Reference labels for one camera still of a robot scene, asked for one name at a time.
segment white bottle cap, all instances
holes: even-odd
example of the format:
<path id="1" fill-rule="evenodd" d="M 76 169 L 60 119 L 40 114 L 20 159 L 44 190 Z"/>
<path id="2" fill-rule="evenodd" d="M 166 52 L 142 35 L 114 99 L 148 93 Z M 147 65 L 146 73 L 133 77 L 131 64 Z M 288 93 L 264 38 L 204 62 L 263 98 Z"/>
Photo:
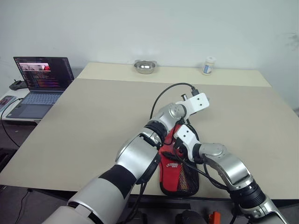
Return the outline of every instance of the white bottle cap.
<path id="1" fill-rule="evenodd" d="M 212 56 L 206 57 L 206 62 L 208 62 L 208 63 L 215 63 L 216 62 L 216 58 L 212 57 Z"/>

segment laptop keyboard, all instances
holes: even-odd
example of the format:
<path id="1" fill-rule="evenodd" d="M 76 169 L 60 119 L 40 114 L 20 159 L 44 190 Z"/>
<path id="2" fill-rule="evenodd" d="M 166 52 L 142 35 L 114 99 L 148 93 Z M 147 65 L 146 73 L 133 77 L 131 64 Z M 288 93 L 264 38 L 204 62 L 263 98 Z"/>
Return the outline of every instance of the laptop keyboard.
<path id="1" fill-rule="evenodd" d="M 60 96 L 60 94 L 29 94 L 25 99 L 21 101 L 21 104 L 52 105 L 56 103 Z"/>

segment laptop touchpad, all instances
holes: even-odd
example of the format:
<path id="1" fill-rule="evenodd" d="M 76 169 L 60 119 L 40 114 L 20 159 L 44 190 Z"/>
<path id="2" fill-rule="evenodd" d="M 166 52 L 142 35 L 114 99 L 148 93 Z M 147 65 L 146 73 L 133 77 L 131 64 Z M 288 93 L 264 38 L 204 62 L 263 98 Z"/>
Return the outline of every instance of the laptop touchpad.
<path id="1" fill-rule="evenodd" d="M 31 105 L 27 106 L 23 112 L 19 115 L 19 118 L 35 118 L 41 119 L 48 112 L 51 106 L 39 106 L 39 105 Z"/>

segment white wall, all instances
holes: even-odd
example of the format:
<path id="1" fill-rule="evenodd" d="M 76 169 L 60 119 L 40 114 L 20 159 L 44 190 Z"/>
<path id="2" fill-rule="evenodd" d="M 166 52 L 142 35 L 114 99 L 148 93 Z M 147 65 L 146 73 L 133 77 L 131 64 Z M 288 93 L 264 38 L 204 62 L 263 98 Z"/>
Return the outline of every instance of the white wall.
<path id="1" fill-rule="evenodd" d="M 299 107 L 298 0 L 1 0 L 0 95 L 20 78 L 13 56 L 258 69 Z"/>

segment laptop screen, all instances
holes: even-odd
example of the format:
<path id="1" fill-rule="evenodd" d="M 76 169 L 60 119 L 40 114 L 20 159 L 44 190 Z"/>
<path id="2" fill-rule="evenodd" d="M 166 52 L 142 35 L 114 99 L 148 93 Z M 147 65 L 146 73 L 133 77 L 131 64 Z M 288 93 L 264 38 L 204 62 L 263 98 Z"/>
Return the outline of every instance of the laptop screen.
<path id="1" fill-rule="evenodd" d="M 31 91 L 63 91 L 74 80 L 67 57 L 14 57 Z"/>

